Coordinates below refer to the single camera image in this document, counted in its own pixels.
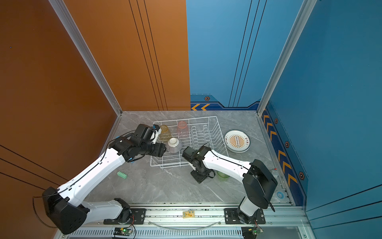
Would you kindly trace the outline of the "green glass cup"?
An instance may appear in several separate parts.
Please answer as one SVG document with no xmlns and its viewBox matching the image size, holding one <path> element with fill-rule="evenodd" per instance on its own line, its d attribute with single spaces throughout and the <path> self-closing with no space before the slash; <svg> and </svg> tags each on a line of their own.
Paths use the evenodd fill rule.
<svg viewBox="0 0 382 239">
<path fill-rule="evenodd" d="M 219 179 L 220 181 L 222 181 L 222 182 L 227 181 L 227 180 L 230 178 L 229 175 L 224 174 L 224 173 L 222 173 L 222 172 L 220 172 L 220 171 L 218 171 L 217 174 L 218 174 L 218 179 Z"/>
</svg>

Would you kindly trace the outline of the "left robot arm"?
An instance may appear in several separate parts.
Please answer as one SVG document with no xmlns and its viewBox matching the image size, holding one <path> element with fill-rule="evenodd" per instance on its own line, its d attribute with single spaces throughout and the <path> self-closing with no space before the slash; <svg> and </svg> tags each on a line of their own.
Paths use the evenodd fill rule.
<svg viewBox="0 0 382 239">
<path fill-rule="evenodd" d="M 124 200 L 114 198 L 106 202 L 86 202 L 85 198 L 124 163 L 137 161 L 145 155 L 163 156 L 166 145 L 157 141 L 160 133 L 161 128 L 157 124 L 139 124 L 135 131 L 111 140 L 105 152 L 80 174 L 57 189 L 49 187 L 43 192 L 47 217 L 65 235 L 90 222 L 128 223 L 132 213 Z"/>
</svg>

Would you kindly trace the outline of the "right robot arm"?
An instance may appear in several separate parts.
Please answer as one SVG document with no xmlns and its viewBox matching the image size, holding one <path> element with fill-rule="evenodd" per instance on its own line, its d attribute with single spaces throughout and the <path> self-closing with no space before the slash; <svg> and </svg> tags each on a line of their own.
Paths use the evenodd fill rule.
<svg viewBox="0 0 382 239">
<path fill-rule="evenodd" d="M 198 150 L 187 147 L 182 157 L 192 166 L 192 177 L 202 183 L 211 173 L 221 172 L 243 184 L 246 196 L 240 202 L 234 217 L 228 213 L 226 223 L 263 225 L 266 223 L 264 209 L 271 207 L 273 194 L 278 185 L 265 164 L 255 159 L 253 162 L 241 161 L 217 153 L 208 146 Z"/>
</svg>

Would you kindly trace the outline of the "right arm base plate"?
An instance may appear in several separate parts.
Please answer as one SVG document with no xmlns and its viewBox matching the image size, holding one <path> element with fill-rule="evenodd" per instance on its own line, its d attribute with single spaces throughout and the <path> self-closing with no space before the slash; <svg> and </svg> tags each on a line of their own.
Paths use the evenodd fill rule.
<svg viewBox="0 0 382 239">
<path fill-rule="evenodd" d="M 266 224 L 265 215 L 263 209 L 259 208 L 252 216 L 248 216 L 241 212 L 238 208 L 225 208 L 224 209 L 225 223 L 228 225 L 233 224 Z"/>
</svg>

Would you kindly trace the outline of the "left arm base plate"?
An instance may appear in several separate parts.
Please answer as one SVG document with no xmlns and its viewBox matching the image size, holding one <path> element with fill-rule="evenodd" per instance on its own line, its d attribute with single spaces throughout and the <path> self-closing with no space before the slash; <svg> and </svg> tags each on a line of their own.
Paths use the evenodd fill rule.
<svg viewBox="0 0 382 239">
<path fill-rule="evenodd" d="M 123 209 L 116 219 L 105 219 L 104 225 L 143 225 L 146 216 L 145 208 Z"/>
</svg>

